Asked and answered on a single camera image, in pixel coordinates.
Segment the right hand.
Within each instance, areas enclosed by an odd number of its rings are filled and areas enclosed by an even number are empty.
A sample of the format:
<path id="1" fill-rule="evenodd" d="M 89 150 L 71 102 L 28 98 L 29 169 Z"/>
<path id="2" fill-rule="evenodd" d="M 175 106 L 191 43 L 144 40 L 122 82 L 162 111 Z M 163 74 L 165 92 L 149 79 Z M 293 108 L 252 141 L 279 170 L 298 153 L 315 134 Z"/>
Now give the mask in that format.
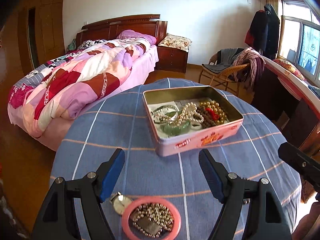
<path id="1" fill-rule="evenodd" d="M 309 214 L 304 216 L 295 231 L 292 239 L 318 239 L 319 237 L 319 202 L 314 202 L 311 206 Z"/>

